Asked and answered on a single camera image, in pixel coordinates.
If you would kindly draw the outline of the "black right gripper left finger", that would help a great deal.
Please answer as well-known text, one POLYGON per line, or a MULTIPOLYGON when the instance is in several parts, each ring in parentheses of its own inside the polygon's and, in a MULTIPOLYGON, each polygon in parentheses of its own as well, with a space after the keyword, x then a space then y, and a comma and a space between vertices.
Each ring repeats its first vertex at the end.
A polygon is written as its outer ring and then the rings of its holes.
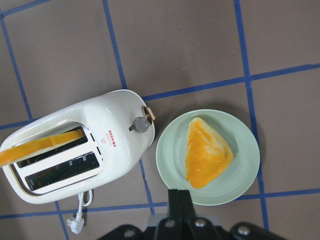
POLYGON ((184 190, 170 189, 168 191, 168 218, 177 224, 182 224, 184 214, 182 209, 182 196, 184 190))

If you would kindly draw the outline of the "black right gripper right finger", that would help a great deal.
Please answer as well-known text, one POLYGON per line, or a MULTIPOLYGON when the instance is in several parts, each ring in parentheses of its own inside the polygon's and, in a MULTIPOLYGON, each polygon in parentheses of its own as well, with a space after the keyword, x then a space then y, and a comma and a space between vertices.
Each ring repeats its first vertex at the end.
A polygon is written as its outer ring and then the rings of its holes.
POLYGON ((196 212, 190 192, 188 190, 178 190, 178 196, 183 220, 186 223, 191 222, 196 218, 196 212))

